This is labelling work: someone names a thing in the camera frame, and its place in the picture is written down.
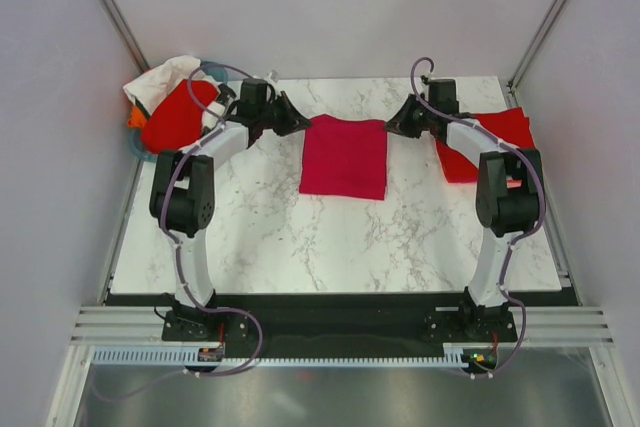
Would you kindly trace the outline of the magenta t shirt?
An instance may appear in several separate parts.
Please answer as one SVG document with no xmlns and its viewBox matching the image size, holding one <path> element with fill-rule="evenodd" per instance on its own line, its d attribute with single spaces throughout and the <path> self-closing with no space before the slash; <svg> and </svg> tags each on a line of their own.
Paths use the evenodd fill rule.
<svg viewBox="0 0 640 427">
<path fill-rule="evenodd" d="M 384 122 L 327 114 L 311 122 L 304 136 L 299 192 L 382 201 L 388 154 Z"/>
</svg>

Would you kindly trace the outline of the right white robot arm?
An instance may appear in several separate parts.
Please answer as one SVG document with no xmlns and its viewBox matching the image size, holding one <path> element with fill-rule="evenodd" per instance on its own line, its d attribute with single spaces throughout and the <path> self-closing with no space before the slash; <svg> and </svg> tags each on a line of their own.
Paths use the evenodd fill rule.
<svg viewBox="0 0 640 427">
<path fill-rule="evenodd" d="M 508 268 L 515 245 L 542 227 L 546 213 L 540 153 L 500 138 L 474 115 L 460 112 L 453 79 L 422 75 L 420 83 L 422 88 L 412 88 L 385 130 L 412 139 L 427 132 L 477 168 L 481 250 L 458 311 L 445 314 L 445 328 L 473 341 L 489 339 L 493 333 L 511 340 L 515 332 Z"/>
</svg>

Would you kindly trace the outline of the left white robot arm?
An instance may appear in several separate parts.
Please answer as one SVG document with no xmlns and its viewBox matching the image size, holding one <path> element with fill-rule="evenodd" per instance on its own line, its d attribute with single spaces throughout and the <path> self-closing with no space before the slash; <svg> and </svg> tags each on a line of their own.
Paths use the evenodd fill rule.
<svg viewBox="0 0 640 427">
<path fill-rule="evenodd" d="M 192 80 L 186 88 L 216 123 L 193 143 L 157 156 L 149 211 L 169 241 L 176 280 L 171 308 L 163 314 L 162 339 L 223 341 L 224 323 L 234 311 L 217 305 L 206 245 L 215 210 L 215 169 L 253 146 L 266 130 L 284 137 L 309 129 L 312 122 L 269 80 L 245 78 L 239 92 L 221 84 L 211 101 L 198 96 Z"/>
</svg>

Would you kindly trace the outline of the black white garment in basket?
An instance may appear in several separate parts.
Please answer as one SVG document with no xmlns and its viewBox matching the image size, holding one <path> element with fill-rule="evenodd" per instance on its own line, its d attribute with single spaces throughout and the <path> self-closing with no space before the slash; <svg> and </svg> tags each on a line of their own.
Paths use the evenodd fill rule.
<svg viewBox="0 0 640 427">
<path fill-rule="evenodd" d="M 222 83 L 217 88 L 219 93 L 216 99 L 208 103 L 202 114 L 202 135 L 214 130 L 221 119 L 228 116 L 231 104 L 236 100 L 236 93 L 229 85 Z"/>
</svg>

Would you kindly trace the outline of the folded red t shirt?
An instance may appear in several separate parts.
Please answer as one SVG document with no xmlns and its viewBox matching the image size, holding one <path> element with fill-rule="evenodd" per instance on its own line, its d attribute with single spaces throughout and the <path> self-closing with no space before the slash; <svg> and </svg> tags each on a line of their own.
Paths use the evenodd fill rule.
<svg viewBox="0 0 640 427">
<path fill-rule="evenodd" d="M 473 113 L 482 126 L 521 148 L 533 148 L 535 142 L 530 130 L 530 119 L 521 107 L 492 113 Z M 476 183 L 478 169 L 461 153 L 440 140 L 435 141 L 437 155 L 444 177 L 451 184 Z"/>
</svg>

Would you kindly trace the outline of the red t shirt in basket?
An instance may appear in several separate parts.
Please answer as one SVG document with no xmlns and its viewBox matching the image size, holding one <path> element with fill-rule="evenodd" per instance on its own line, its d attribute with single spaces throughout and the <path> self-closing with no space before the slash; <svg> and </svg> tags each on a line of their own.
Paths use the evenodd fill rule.
<svg viewBox="0 0 640 427">
<path fill-rule="evenodd" d="M 208 114 L 193 100 L 187 80 L 182 80 L 156 107 L 141 133 L 147 151 L 159 154 L 198 140 Z"/>
</svg>

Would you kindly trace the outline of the folded orange t shirt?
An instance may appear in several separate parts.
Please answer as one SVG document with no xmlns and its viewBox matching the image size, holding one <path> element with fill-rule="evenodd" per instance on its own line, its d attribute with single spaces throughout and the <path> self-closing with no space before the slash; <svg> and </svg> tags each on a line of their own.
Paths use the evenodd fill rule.
<svg viewBox="0 0 640 427">
<path fill-rule="evenodd" d="M 525 185 L 526 185 L 526 182 L 523 181 L 522 179 L 517 179 L 517 178 L 513 178 L 513 177 L 508 177 L 507 178 L 507 187 L 509 189 L 521 188 L 521 187 L 523 187 Z"/>
</svg>

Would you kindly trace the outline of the white t shirt in basket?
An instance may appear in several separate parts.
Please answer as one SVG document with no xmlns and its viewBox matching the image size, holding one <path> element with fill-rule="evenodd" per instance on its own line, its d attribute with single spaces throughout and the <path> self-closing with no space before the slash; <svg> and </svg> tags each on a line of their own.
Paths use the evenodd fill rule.
<svg viewBox="0 0 640 427">
<path fill-rule="evenodd" d="M 173 89 L 200 66 L 201 60 L 194 56 L 173 57 L 125 84 L 123 91 L 134 105 L 143 107 L 151 115 Z"/>
</svg>

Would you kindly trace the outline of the orange garment in basket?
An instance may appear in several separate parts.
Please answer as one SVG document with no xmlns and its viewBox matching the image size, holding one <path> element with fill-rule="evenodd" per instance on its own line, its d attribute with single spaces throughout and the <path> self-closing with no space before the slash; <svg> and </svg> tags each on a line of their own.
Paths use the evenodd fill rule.
<svg viewBox="0 0 640 427">
<path fill-rule="evenodd" d="M 131 129 L 143 129 L 147 121 L 148 116 L 145 109 L 133 104 L 126 125 Z"/>
</svg>

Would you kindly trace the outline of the teal laundry basket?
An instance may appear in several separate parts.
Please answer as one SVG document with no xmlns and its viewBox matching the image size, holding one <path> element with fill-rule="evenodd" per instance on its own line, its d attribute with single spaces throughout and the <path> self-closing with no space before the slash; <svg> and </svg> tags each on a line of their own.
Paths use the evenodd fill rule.
<svg viewBox="0 0 640 427">
<path fill-rule="evenodd" d="M 228 73 L 219 65 L 201 60 L 201 66 L 196 68 L 186 80 L 193 100 L 198 105 L 207 106 L 210 101 L 216 99 L 219 93 L 217 86 L 228 82 Z M 147 151 L 144 147 L 141 141 L 142 129 L 129 129 L 131 130 L 128 139 L 130 151 L 145 162 L 154 162 L 157 154 Z"/>
</svg>

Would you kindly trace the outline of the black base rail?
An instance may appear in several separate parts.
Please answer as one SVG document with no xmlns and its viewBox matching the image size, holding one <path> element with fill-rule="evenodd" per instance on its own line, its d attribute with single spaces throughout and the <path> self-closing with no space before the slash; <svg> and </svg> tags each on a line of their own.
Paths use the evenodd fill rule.
<svg viewBox="0 0 640 427">
<path fill-rule="evenodd" d="M 234 311 L 222 333 L 232 357 L 362 358 L 436 356 L 447 343 L 493 346 L 514 342 L 493 333 L 465 339 L 445 328 L 463 293 L 224 294 Z"/>
</svg>

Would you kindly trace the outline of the right aluminium frame post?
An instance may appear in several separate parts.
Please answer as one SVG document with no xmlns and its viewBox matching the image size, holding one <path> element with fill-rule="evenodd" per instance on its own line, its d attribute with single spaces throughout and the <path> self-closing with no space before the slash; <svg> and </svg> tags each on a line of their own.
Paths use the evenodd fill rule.
<svg viewBox="0 0 640 427">
<path fill-rule="evenodd" d="M 552 33 L 565 7 L 570 0 L 552 0 L 547 8 L 541 22 L 539 23 L 531 41 L 528 43 L 523 55 L 521 56 L 513 74 L 506 81 L 506 87 L 509 92 L 514 93 L 517 87 L 524 80 L 525 75 L 532 66 L 534 60 L 544 46 L 546 40 Z"/>
</svg>

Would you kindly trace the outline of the aluminium frame post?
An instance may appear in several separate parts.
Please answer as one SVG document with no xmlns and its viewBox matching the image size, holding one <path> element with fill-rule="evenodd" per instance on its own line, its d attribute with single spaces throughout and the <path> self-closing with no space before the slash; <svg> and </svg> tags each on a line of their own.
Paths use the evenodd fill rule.
<svg viewBox="0 0 640 427">
<path fill-rule="evenodd" d="M 139 43 L 137 42 L 133 31 L 128 25 L 125 16 L 119 8 L 116 0 L 98 1 L 138 70 L 140 72 L 146 71 L 149 68 L 149 63 L 146 60 L 142 49 L 140 48 Z"/>
<path fill-rule="evenodd" d="M 534 60 L 544 46 L 546 40 L 552 33 L 565 7 L 570 0 L 552 0 L 547 8 L 541 22 L 539 23 L 531 41 L 528 43 L 523 55 L 521 56 L 513 74 L 506 81 L 506 87 L 509 92 L 514 93 L 517 87 L 524 80 L 525 75 L 532 66 Z"/>
</svg>

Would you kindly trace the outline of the left aluminium frame post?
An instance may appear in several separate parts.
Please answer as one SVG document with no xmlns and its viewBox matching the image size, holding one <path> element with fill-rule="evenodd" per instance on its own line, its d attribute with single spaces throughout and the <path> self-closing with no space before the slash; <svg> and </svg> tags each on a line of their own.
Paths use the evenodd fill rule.
<svg viewBox="0 0 640 427">
<path fill-rule="evenodd" d="M 119 8 L 116 0 L 98 1 L 138 70 L 140 72 L 146 71 L 149 68 L 149 63 L 146 60 L 142 49 L 140 48 L 139 43 L 137 42 L 133 31 L 128 25 L 125 16 Z"/>
</svg>

